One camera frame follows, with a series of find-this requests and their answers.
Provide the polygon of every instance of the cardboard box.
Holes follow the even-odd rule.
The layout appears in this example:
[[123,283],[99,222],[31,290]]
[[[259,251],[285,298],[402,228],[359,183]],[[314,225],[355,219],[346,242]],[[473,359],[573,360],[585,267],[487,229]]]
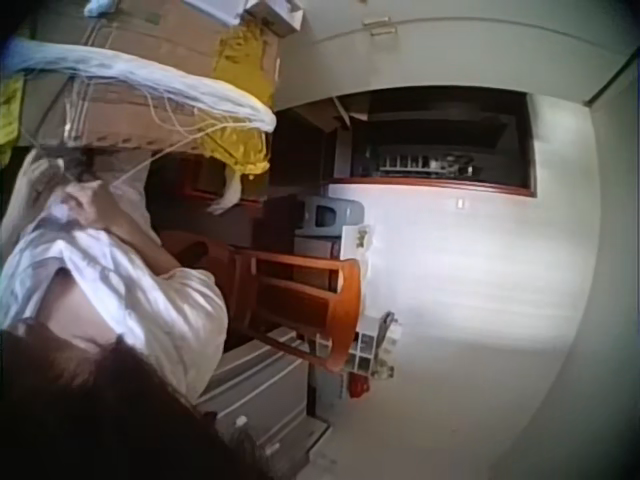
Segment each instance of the cardboard box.
[[[48,2],[36,19],[35,38],[109,48],[187,73],[211,76],[218,42],[228,30],[178,0],[121,0],[103,19],[83,16],[84,0]],[[276,76],[277,37],[265,30],[263,71]],[[173,125],[164,100],[154,99],[158,119]],[[181,126],[199,122],[189,108],[171,104]],[[60,73],[37,74],[25,86],[21,126],[40,145],[168,148],[185,136],[154,121],[146,95],[120,83],[90,83]],[[31,141],[22,135],[20,144]],[[189,142],[176,151],[197,152]]]

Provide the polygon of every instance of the white box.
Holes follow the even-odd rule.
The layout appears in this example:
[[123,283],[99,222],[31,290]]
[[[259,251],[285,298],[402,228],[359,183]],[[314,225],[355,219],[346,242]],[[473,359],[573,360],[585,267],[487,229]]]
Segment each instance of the white box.
[[248,0],[245,11],[279,37],[300,31],[304,10],[295,0]]

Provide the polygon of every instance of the cabinet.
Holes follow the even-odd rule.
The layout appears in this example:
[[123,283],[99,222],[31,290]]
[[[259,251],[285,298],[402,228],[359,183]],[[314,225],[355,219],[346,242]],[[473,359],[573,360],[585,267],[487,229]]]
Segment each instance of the cabinet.
[[[290,345],[300,342],[286,328],[270,336]],[[248,430],[276,473],[293,476],[329,428],[307,416],[308,372],[307,362],[252,341],[223,355],[196,407],[217,414],[223,436]]]
[[[624,12],[597,0],[307,0],[282,42],[278,109],[409,85],[476,85],[591,98],[637,45]],[[363,21],[389,18],[371,36]]]
[[623,7],[602,0],[301,0],[300,3],[305,8],[305,39],[313,42],[360,30],[363,21],[385,17],[396,24],[420,20],[508,23],[575,37],[627,55],[637,39],[633,22]]

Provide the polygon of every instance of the red object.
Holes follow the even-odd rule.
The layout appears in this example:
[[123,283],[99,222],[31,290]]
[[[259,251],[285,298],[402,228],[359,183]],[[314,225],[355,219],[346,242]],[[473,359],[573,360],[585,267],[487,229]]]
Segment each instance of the red object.
[[357,373],[349,373],[348,389],[349,397],[360,398],[371,389],[369,377]]

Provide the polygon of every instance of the white cabinet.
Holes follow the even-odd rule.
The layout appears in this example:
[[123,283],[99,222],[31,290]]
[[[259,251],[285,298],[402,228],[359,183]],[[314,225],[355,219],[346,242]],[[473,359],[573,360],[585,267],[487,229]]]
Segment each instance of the white cabinet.
[[[479,85],[583,102],[637,43],[600,0],[306,0],[282,42],[276,108],[408,85]],[[396,34],[363,21],[389,17]]]
[[371,89],[477,85],[581,102],[624,62],[573,38],[507,23],[411,22],[370,40]]
[[617,2],[603,0],[299,0],[309,38],[322,41],[363,28],[363,21],[476,20],[537,27],[631,54],[633,22]]

